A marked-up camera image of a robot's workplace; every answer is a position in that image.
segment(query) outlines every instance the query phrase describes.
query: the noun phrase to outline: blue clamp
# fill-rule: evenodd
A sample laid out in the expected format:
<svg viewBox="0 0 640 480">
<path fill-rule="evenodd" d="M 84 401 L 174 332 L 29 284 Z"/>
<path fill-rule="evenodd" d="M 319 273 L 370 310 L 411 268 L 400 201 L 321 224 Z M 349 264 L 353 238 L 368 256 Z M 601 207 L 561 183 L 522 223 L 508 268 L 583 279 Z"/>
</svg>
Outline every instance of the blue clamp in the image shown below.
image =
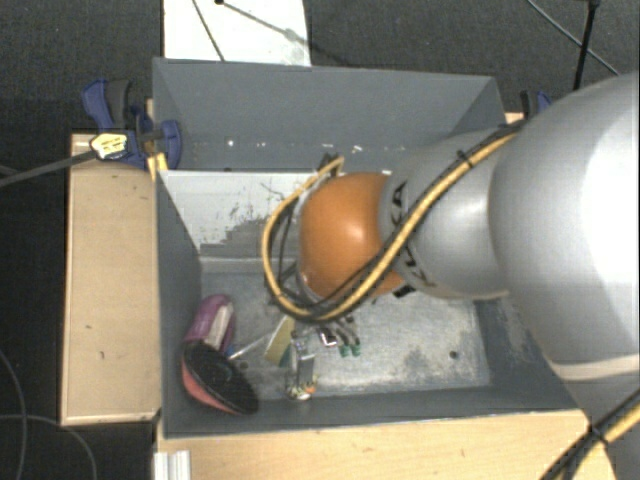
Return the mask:
<svg viewBox="0 0 640 480">
<path fill-rule="evenodd" d="M 142 148 L 142 143 L 154 140 L 156 145 L 164 144 L 169 169 L 177 168 L 182 154 L 178 123 L 174 120 L 163 121 L 160 123 L 160 130 L 153 131 L 153 121 L 142 107 L 132 105 L 127 109 L 129 85 L 128 80 L 94 80 L 82 90 L 85 112 L 96 122 L 100 133 L 117 131 L 120 135 L 126 135 L 126 152 L 114 156 L 114 160 L 144 170 L 147 168 L 146 159 L 149 155 Z M 133 117 L 135 130 L 128 126 L 131 123 L 127 123 L 127 110 Z"/>
</svg>

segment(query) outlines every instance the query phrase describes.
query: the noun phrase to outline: clamp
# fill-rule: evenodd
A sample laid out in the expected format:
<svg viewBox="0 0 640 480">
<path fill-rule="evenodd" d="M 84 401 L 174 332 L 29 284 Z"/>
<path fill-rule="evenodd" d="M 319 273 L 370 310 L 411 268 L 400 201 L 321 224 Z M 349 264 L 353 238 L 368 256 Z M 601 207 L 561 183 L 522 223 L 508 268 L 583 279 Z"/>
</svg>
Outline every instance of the clamp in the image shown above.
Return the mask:
<svg viewBox="0 0 640 480">
<path fill-rule="evenodd" d="M 100 160 L 119 161 L 145 170 L 151 155 L 147 143 L 163 143 L 163 150 L 156 152 L 163 152 L 169 169 L 175 169 L 182 154 L 178 123 L 163 121 L 159 130 L 153 130 L 153 122 L 142 107 L 128 107 L 129 86 L 128 80 L 108 82 L 99 78 L 82 90 L 84 109 L 100 132 L 91 141 L 91 149 Z"/>
</svg>

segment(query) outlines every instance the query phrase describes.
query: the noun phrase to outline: gray bin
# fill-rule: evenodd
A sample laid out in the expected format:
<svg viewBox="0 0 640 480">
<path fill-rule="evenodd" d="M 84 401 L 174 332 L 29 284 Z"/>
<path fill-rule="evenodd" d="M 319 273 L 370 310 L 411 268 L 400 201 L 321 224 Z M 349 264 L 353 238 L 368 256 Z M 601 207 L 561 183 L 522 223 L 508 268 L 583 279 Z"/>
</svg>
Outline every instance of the gray bin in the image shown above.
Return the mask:
<svg viewBox="0 0 640 480">
<path fill-rule="evenodd" d="M 162 414 L 168 438 L 368 425 L 574 407 L 508 300 L 392 295 L 354 316 L 362 355 L 316 346 L 317 394 L 285 399 L 284 371 L 257 349 L 240 366 L 253 416 L 200 405 L 182 387 L 180 346 L 199 302 L 227 293 L 242 346 L 280 319 L 259 260 L 264 219 L 324 153 L 345 170 L 390 170 L 435 140 L 504 122 L 488 77 L 156 59 L 157 121 L 178 120 L 179 170 L 157 183 Z"/>
</svg>

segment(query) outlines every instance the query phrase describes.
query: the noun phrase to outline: orange object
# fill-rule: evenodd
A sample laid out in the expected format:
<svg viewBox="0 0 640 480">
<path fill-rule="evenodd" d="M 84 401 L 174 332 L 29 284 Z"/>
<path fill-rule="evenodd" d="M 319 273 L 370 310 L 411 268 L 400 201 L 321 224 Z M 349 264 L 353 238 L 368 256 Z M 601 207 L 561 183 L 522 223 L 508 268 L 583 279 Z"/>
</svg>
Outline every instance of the orange object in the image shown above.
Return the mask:
<svg viewBox="0 0 640 480">
<path fill-rule="evenodd" d="M 346 174 L 327 181 L 305 202 L 300 216 L 300 277 L 316 295 L 333 295 L 382 247 L 378 204 L 386 180 L 381 173 Z M 402 283 L 391 271 L 374 295 Z"/>
</svg>

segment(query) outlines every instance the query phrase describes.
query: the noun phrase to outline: gray robot arm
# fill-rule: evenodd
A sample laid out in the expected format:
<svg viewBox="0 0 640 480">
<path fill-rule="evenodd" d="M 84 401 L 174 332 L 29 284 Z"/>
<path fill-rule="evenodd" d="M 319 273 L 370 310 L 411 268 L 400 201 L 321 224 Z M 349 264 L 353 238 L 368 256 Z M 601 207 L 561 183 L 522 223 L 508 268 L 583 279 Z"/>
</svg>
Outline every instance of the gray robot arm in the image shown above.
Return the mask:
<svg viewBox="0 0 640 480">
<path fill-rule="evenodd" d="M 445 139 L 394 171 L 383 235 L 482 136 Z M 394 269 L 416 289 L 508 294 L 578 405 L 601 419 L 640 387 L 638 74 L 573 93 L 532 119 L 447 192 L 407 249 Z M 607 452 L 618 478 L 638 478 L 639 426 Z"/>
</svg>

